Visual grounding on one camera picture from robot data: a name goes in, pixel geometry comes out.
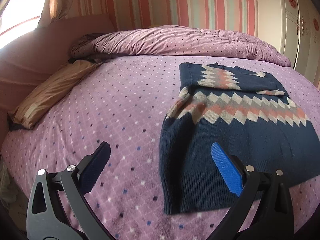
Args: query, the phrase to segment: white wardrobe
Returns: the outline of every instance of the white wardrobe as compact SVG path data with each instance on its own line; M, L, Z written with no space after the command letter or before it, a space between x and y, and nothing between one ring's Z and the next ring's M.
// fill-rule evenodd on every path
M292 68L318 87L320 14L311 0L257 0L258 37L287 56Z

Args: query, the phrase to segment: wardrobe door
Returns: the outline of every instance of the wardrobe door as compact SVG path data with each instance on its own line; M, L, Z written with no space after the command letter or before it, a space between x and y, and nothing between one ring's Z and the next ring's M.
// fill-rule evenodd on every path
M293 68L299 43L299 11L297 0L284 0L282 8L283 19L285 21L285 44L283 54L290 59L291 67Z
M320 90L320 56L319 56L319 62L318 62L318 69L317 69L316 77L313 84L316 88L318 88L318 90Z
M305 75L309 49L310 49L310 16L308 10L308 0L298 0L300 34L298 54L294 69L303 76Z
M311 0L308 0L310 17L310 48L304 76L311 83L315 81L320 55L319 13Z

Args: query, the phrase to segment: metal screw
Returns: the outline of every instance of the metal screw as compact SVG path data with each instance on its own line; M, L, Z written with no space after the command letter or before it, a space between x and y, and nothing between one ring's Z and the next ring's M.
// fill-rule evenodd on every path
M276 170L276 174L277 174L278 176L282 176L282 175L283 175L283 172L282 172L281 170Z
M249 172L253 172L253 171L254 171L254 167L251 166L251 165L247 165L247 166L245 167L245 169L246 169L247 171L249 171Z
M76 166L75 165L69 165L67 167L67 171L74 171L76 169Z
M43 174L45 174L45 169L41 169L41 170L38 171L38 175L41 176L41 175L43 175Z

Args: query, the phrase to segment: pink striped wall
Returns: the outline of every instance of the pink striped wall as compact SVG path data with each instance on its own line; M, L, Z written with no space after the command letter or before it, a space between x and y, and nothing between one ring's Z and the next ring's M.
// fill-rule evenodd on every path
M173 24L257 34L257 0L74 0L67 18L101 13L117 30Z

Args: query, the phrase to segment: sweater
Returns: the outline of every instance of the sweater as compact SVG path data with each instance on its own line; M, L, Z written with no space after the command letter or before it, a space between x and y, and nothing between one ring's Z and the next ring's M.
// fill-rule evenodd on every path
M320 174L319 138L277 79L239 67L182 63L178 101L161 130L164 213L232 205L211 158L214 142L258 171L281 169L289 187Z

